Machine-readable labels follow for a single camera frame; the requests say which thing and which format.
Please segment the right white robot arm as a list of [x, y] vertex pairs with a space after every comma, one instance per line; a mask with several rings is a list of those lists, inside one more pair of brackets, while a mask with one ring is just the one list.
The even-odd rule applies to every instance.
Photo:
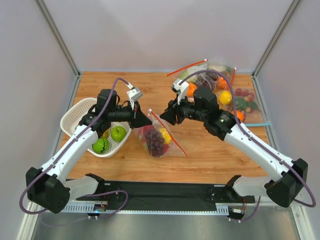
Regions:
[[179, 96], [170, 100], [160, 118], [171, 125], [184, 119], [202, 122], [211, 135], [241, 150], [267, 173], [266, 177], [235, 175], [228, 184], [239, 196], [269, 197], [277, 205], [289, 207], [306, 183], [308, 164], [279, 153], [243, 123], [238, 124], [231, 112], [219, 107], [217, 96], [208, 88], [196, 89], [193, 98], [193, 102]]

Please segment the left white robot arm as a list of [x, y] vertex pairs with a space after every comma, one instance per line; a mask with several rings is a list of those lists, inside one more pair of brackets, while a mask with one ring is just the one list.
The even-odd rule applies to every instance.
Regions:
[[131, 129], [152, 124], [138, 102], [142, 96], [139, 88], [130, 86], [127, 96], [128, 104], [122, 106], [117, 103], [119, 97], [113, 88], [101, 90], [63, 147], [40, 168], [31, 167], [27, 171], [23, 196], [44, 211], [57, 214], [69, 201], [103, 193], [104, 179], [95, 174], [88, 173], [76, 180], [68, 180], [67, 177], [82, 155], [102, 139], [112, 123], [125, 122]]

